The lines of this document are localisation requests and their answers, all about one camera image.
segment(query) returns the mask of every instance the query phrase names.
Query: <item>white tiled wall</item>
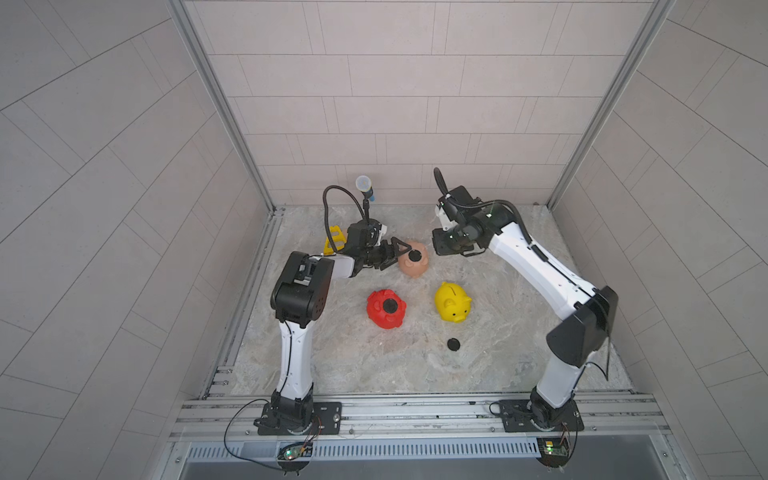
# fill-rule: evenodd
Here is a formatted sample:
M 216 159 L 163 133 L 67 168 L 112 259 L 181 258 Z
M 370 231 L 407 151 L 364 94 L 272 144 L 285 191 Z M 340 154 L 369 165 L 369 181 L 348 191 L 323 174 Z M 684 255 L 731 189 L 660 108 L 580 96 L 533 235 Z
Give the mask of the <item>white tiled wall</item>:
M 530 204 L 650 2 L 186 5 L 278 203 L 320 204 L 367 174 L 377 202 L 431 204 L 433 166 L 473 164 L 444 168 L 448 184 Z
M 163 0 L 0 2 L 0 477 L 148 473 L 265 218 Z
M 766 5 L 678 0 L 554 209 L 699 480 L 768 478 Z

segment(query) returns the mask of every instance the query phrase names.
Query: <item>black cable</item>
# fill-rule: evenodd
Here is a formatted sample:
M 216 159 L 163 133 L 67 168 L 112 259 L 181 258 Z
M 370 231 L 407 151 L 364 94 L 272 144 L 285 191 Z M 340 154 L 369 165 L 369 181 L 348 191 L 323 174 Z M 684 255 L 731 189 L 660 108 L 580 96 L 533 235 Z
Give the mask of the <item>black cable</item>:
M 442 172 L 439 168 L 435 167 L 434 170 L 435 174 L 435 182 L 437 183 L 438 188 L 440 189 L 440 193 L 443 194 L 443 196 L 448 194 L 448 187 L 445 185 L 445 179 L 442 177 Z M 525 227 L 525 223 L 523 223 L 523 219 L 520 216 L 520 212 L 518 211 L 518 208 L 510 201 L 507 200 L 490 200 L 488 202 L 480 202 L 478 204 L 473 205 L 464 205 L 457 202 L 453 197 L 446 197 L 447 201 L 451 202 L 454 207 L 458 208 L 483 208 L 483 207 L 490 207 L 491 205 L 504 205 L 507 207 L 511 212 L 512 215 L 515 217 L 515 223 L 520 227 L 520 231 L 523 234 L 523 238 L 525 238 L 525 241 L 528 243 L 529 246 L 533 244 L 533 239 L 531 238 L 531 234 L 528 233 L 528 228 Z
M 282 471 L 283 471 L 283 469 L 282 469 L 282 468 L 277 468 L 277 467 L 273 467 L 273 466 L 270 466 L 270 465 L 266 465 L 266 464 L 263 464 L 262 462 L 257 462 L 256 460 L 254 460 L 254 459 L 252 459 L 252 458 L 245 458 L 245 457 L 241 457 L 241 456 L 239 456 L 239 455 L 235 455 L 235 454 L 233 454 L 233 453 L 232 453 L 232 451 L 230 450 L 230 447 L 229 447 L 229 446 L 227 446 L 227 433 L 230 431 L 230 426 L 232 425 L 232 422 L 234 421 L 234 419 L 235 419 L 235 418 L 237 418 L 237 416 L 240 414 L 240 412 L 242 412 L 242 411 L 243 411 L 243 410 L 244 410 L 244 409 L 245 409 L 245 408 L 246 408 L 248 405 L 250 405 L 250 404 L 251 404 L 251 403 L 253 403 L 253 402 L 259 402 L 259 401 L 261 401 L 261 402 L 265 402 L 265 403 L 269 403 L 269 401 L 268 401 L 268 400 L 265 400 L 265 399 L 255 399 L 255 400 L 251 400 L 250 402 L 248 402 L 248 403 L 246 403 L 245 405 L 243 405 L 243 406 L 240 408 L 240 410 L 237 410 L 237 413 L 234 415 L 234 417 L 232 417 L 232 419 L 230 420 L 230 422 L 229 422 L 229 423 L 227 423 L 227 428 L 226 428 L 226 429 L 224 429 L 224 448 L 227 450 L 227 453 L 229 453 L 230 455 L 232 455 L 234 458 L 239 458 L 240 460 L 246 460 L 246 461 L 248 461 L 248 462 L 253 462 L 253 463 L 255 463 L 256 465 L 261 465 L 261 466 L 263 466 L 264 468 L 268 468 L 269 470 L 275 470 L 276 472 L 282 472 Z
M 334 253 L 338 253 L 339 249 L 336 248 L 336 242 L 333 241 L 333 235 L 331 235 L 331 227 L 328 224 L 328 199 L 326 198 L 328 196 L 328 190 L 341 190 L 345 194 L 349 195 L 352 200 L 354 200 L 355 205 L 357 206 L 357 210 L 360 212 L 360 216 L 365 220 L 366 215 L 362 212 L 362 207 L 360 206 L 360 202 L 357 201 L 354 195 L 352 195 L 352 192 L 347 190 L 344 187 L 340 187 L 339 185 L 329 185 L 326 187 L 325 190 L 323 190 L 323 220 L 325 221 L 326 225 L 326 236 L 328 236 L 328 243 L 330 244 L 331 248 L 333 249 Z

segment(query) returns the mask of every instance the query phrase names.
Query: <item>yellow object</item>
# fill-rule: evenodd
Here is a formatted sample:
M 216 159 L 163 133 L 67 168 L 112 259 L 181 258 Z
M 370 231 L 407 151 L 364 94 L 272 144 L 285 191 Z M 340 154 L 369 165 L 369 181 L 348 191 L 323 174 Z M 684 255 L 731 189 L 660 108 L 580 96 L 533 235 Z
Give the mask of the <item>yellow object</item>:
M 336 249 L 340 249 L 344 247 L 346 244 L 346 237 L 344 236 L 344 233 L 342 233 L 341 228 L 338 225 L 334 225 L 333 227 L 330 227 L 328 230 L 331 230 L 331 238 L 333 238 L 333 242 L 336 244 Z M 323 248 L 323 255 L 333 255 L 333 248 L 331 248 L 331 244 L 328 241 L 328 237 L 326 236 L 326 245 Z
M 435 292 L 435 307 L 446 322 L 460 323 L 467 319 L 472 299 L 455 283 L 443 282 Z

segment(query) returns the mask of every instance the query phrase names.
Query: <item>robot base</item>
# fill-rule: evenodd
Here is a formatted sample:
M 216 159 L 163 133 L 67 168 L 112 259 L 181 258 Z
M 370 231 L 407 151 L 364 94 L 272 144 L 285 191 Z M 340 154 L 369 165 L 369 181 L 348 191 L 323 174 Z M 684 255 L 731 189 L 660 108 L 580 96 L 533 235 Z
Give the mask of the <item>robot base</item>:
M 341 402 L 315 402 L 313 405 L 312 418 L 316 416 L 320 419 L 320 424 L 323 426 L 320 429 L 320 435 L 338 435 L 341 429 Z M 253 424 L 258 429 L 259 435 L 308 435 L 311 432 L 315 432 L 316 426 L 310 424 L 310 428 L 305 432 L 291 432 L 285 427 L 278 426 L 275 429 L 271 429 L 259 423 L 264 422 L 267 425 L 274 425 L 276 420 L 272 405 L 269 403 L 264 404 L 264 408 L 261 411 L 261 419 L 256 420 Z
M 553 425 L 552 430 L 541 429 L 533 423 L 533 414 L 528 410 L 528 400 L 499 400 L 499 414 L 504 423 L 504 431 L 507 433 L 520 432 L 562 432 L 563 423 L 571 432 L 584 430 L 584 422 L 578 411 L 576 402 L 569 401 L 558 412 L 561 423 Z

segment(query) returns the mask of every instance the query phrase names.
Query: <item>red piggy bank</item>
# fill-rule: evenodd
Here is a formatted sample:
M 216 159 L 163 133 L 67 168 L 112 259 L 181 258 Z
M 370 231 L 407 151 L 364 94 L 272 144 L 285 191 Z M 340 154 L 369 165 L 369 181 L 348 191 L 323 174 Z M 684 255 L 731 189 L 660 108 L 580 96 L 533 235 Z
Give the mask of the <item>red piggy bank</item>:
M 406 316 L 406 303 L 391 290 L 379 290 L 368 297 L 368 318 L 383 329 L 402 325 Z

